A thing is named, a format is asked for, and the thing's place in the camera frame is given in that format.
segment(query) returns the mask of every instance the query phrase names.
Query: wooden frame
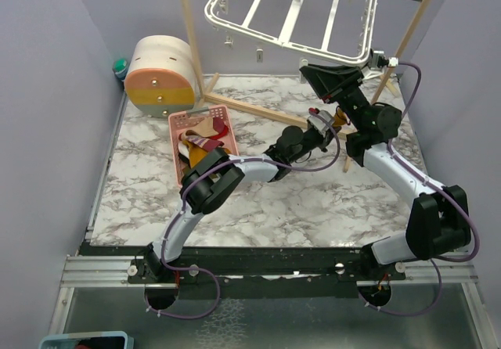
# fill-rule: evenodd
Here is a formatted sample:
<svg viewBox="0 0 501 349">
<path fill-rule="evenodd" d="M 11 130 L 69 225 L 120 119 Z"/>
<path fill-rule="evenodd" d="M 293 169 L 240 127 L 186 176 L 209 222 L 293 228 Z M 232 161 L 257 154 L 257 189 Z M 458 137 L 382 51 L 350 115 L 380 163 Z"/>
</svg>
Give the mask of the wooden frame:
<svg viewBox="0 0 501 349">
<path fill-rule="evenodd" d="M 413 36 L 413 33 L 416 30 L 416 27 L 419 24 L 421 17 L 423 16 L 430 2 L 431 0 L 423 0 L 420 3 L 420 6 L 418 7 L 416 13 L 414 14 L 414 17 L 412 18 L 409 26 L 407 27 L 406 33 L 402 38 L 402 41 L 400 42 L 400 46 L 398 47 L 397 52 L 395 53 L 395 57 L 399 58 L 402 55 L 405 47 L 407 46 L 409 40 Z M 181 0 L 181 4 L 182 4 L 183 17 L 185 20 L 186 33 L 188 34 L 188 41 L 191 47 L 191 53 L 193 58 L 193 69 L 195 70 L 196 82 L 198 84 L 198 88 L 200 91 L 200 100 L 196 103 L 196 106 L 203 105 L 204 101 L 208 101 L 209 103 L 224 104 L 227 105 L 228 108 L 234 110 L 240 110 L 245 113 L 255 114 L 257 116 L 268 118 L 270 120 L 283 122 L 284 124 L 293 124 L 299 126 L 300 128 L 307 127 L 306 120 L 304 118 L 286 114 L 276 110 L 266 109 L 263 108 L 262 106 L 243 103 L 239 100 L 230 99 L 223 95 L 218 95 L 213 93 L 212 88 L 214 87 L 216 81 L 218 80 L 219 77 L 218 73 L 216 73 L 213 76 L 211 82 L 207 85 L 207 87 L 204 87 L 204 75 L 202 73 L 202 66 L 200 64 L 198 44 L 196 43 L 195 24 L 193 22 L 191 5 L 189 0 Z M 372 98 L 371 103 L 375 103 L 379 99 L 381 92 L 383 91 L 385 85 L 387 85 L 388 83 L 388 79 L 390 78 L 392 71 L 393 69 L 387 69 L 386 73 L 381 78 L 381 82 L 376 90 L 376 93 L 374 94 L 374 97 Z M 346 134 L 349 134 L 350 132 L 351 132 L 350 130 L 343 129 L 339 132 L 338 135 L 340 136 L 340 139 L 346 140 Z M 345 172 L 348 171 L 350 163 L 351 159 L 347 157 L 343 171 Z"/>
</svg>

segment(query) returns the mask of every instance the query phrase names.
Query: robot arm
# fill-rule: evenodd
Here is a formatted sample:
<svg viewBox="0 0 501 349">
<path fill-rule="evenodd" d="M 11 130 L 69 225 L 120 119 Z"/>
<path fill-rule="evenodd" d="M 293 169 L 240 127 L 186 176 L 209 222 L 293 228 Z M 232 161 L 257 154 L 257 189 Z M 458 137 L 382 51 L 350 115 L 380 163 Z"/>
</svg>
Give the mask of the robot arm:
<svg viewBox="0 0 501 349">
<path fill-rule="evenodd" d="M 402 156 L 390 152 L 387 144 L 398 134 L 402 112 L 382 103 L 369 104 L 359 89 L 365 69 L 308 65 L 300 70 L 319 98 L 325 103 L 337 103 L 357 128 L 357 132 L 347 135 L 348 155 L 381 177 L 411 207 L 405 232 L 362 248 L 361 269 L 371 276 L 396 261 L 426 260 L 466 246 L 471 241 L 470 227 L 429 185 L 442 189 L 467 212 L 465 192 L 459 186 L 443 187 L 442 183 L 428 178 Z M 182 180 L 181 195 L 186 195 L 186 205 L 184 209 L 182 203 L 178 205 L 165 232 L 153 243 L 157 257 L 161 258 L 164 253 L 166 262 L 179 257 L 196 224 L 205 214 L 217 210 L 240 183 L 279 181 L 290 172 L 286 165 L 314 148 L 325 151 L 333 139 L 330 126 L 336 131 L 341 128 L 326 111 L 317 113 L 308 119 L 307 131 L 296 126 L 285 128 L 276 144 L 259 157 L 228 156 L 215 149 L 203 158 Z M 398 163 L 396 157 L 403 160 L 405 166 Z M 218 168 L 218 179 L 214 180 L 207 173 L 215 167 Z M 198 182 L 185 194 L 195 181 Z"/>
</svg>

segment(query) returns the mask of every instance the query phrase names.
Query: screw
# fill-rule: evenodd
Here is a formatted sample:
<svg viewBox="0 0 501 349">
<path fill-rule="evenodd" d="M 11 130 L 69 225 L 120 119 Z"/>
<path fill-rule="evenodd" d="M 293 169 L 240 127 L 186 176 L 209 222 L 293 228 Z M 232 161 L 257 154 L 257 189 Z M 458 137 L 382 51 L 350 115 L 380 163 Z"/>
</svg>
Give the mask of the screw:
<svg viewBox="0 0 501 349">
<path fill-rule="evenodd" d="M 131 277 L 136 276 L 137 273 L 138 273 L 138 268 L 135 265 L 131 265 L 127 270 L 127 274 Z"/>
<path fill-rule="evenodd" d="M 344 264 L 342 264 L 342 263 L 337 263 L 334 267 L 336 268 L 336 273 L 337 273 L 338 275 L 342 275 L 342 274 L 344 274 Z"/>
<path fill-rule="evenodd" d="M 401 261 L 395 263 L 395 271 L 398 273 L 404 273 L 405 272 L 405 264 L 403 264 Z"/>
<path fill-rule="evenodd" d="M 190 267 L 190 268 L 198 268 L 198 265 L 196 265 L 196 264 L 191 264 L 189 267 Z M 188 271 L 188 273 L 189 273 L 189 275 L 190 275 L 190 276 L 195 277 L 196 275 L 198 275 L 198 269 L 190 269 L 190 270 Z"/>
</svg>

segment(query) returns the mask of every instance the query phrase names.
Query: gray wall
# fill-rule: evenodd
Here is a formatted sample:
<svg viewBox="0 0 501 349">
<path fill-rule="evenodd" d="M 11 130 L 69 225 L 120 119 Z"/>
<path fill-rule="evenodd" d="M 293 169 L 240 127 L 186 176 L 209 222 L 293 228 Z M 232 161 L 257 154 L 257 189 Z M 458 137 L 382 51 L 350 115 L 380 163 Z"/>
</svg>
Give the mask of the gray wall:
<svg viewBox="0 0 501 349">
<path fill-rule="evenodd" d="M 0 346 L 38 347 L 121 91 L 80 0 L 0 0 Z"/>
<path fill-rule="evenodd" d="M 170 34 L 186 39 L 179 0 L 82 0 L 89 14 L 103 36 L 106 46 L 114 58 L 131 57 L 137 41 L 151 34 Z M 252 40 L 235 38 L 235 50 L 223 45 L 225 34 L 216 32 L 204 19 L 203 8 L 207 0 L 191 0 L 200 53 L 205 73 L 254 73 L 295 74 L 299 55 L 283 51 L 278 47 L 265 46 L 265 61 L 256 63 L 255 43 Z M 238 0 L 229 3 L 229 17 L 243 21 L 252 0 Z M 331 0 L 306 0 L 301 10 L 293 41 L 312 39 L 318 46 L 323 37 L 325 19 Z M 423 22 L 409 43 L 405 58 L 410 58 L 444 0 L 433 0 Z M 265 32 L 279 34 L 280 25 L 274 19 L 285 18 L 290 0 L 263 0 L 264 12 L 257 12 L 255 26 Z M 336 51 L 356 51 L 356 38 L 361 30 L 360 16 L 364 0 L 341 0 L 333 38 L 338 45 Z M 416 11 L 417 2 L 406 0 L 379 0 L 374 28 L 374 45 L 388 53 L 398 47 L 403 34 Z"/>
<path fill-rule="evenodd" d="M 468 193 L 481 250 L 475 260 L 497 336 L 501 337 L 501 98 L 499 0 L 446 0 L 413 62 L 423 81 L 410 115 L 430 174 Z M 415 74 L 402 90 L 409 97 Z"/>
</svg>

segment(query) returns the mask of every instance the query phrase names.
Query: marble tabletop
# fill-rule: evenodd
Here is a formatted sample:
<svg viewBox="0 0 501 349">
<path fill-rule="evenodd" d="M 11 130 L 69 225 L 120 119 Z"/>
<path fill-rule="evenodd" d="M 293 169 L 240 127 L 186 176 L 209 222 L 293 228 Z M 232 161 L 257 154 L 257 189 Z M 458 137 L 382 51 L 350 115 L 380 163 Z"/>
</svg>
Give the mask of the marble tabletop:
<svg viewBox="0 0 501 349">
<path fill-rule="evenodd" d="M 372 97 L 379 80 L 362 90 Z M 308 84 L 291 77 L 220 77 L 214 91 L 228 97 L 306 117 L 323 105 Z M 400 109 L 402 97 L 387 89 L 380 101 Z M 230 110 L 240 155 L 264 152 L 285 124 Z M 162 232 L 179 200 L 168 122 L 148 118 L 128 103 L 92 232 L 94 246 L 144 246 Z M 395 147 L 424 169 L 408 121 Z M 315 151 L 302 167 L 318 167 L 334 155 Z M 409 208 L 374 173 L 352 163 L 316 173 L 291 172 L 275 183 L 240 185 L 205 217 L 187 246 L 361 246 L 405 228 Z"/>
</svg>

